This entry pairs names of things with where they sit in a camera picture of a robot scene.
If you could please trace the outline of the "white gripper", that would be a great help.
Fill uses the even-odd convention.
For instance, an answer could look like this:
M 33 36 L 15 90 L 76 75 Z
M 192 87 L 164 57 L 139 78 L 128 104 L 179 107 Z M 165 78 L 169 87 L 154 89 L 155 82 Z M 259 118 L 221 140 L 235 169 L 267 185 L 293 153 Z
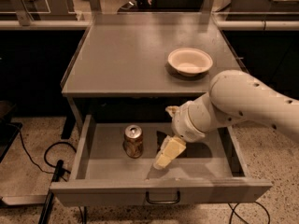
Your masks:
M 166 168 L 172 160 L 186 149 L 186 143 L 196 143 L 205 138 L 206 135 L 192 124 L 189 115 L 191 105 L 192 102 L 188 101 L 184 105 L 170 105 L 165 109 L 172 118 L 171 127 L 176 136 L 170 137 L 168 135 L 163 140 L 160 151 L 157 153 L 153 163 L 155 169 L 163 170 Z

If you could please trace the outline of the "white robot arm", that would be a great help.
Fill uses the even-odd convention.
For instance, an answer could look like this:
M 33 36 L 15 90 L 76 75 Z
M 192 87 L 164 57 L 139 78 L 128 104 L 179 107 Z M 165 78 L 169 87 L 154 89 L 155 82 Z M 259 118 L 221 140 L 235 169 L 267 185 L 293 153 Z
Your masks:
M 153 167 L 166 168 L 188 143 L 198 142 L 218 128 L 245 120 L 268 126 L 299 142 L 299 101 L 282 95 L 262 81 L 236 70 L 214 76 L 209 90 L 180 106 L 169 106 L 174 133 L 163 140 Z

